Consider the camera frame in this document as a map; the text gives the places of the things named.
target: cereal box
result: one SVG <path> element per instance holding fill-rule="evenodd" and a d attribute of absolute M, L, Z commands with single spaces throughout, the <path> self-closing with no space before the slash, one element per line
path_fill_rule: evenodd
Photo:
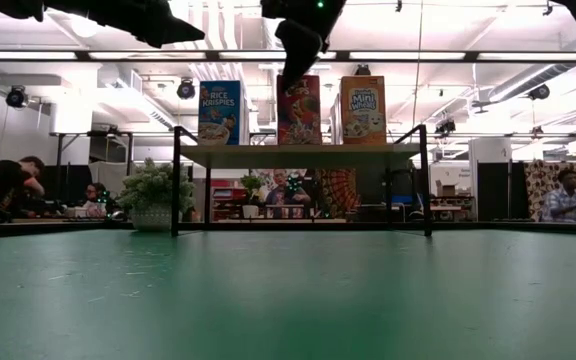
<path fill-rule="evenodd" d="M 202 81 L 199 89 L 199 145 L 239 145 L 241 83 Z"/>
<path fill-rule="evenodd" d="M 383 76 L 341 78 L 344 144 L 386 144 L 386 95 Z"/>
<path fill-rule="evenodd" d="M 288 91 L 281 91 L 277 76 L 277 144 L 321 144 L 319 76 L 303 76 Z"/>

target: shelf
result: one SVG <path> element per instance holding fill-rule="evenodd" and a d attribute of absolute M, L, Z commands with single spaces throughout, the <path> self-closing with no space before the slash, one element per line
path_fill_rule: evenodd
<path fill-rule="evenodd" d="M 403 168 L 418 144 L 181 146 L 181 155 L 212 169 Z"/>

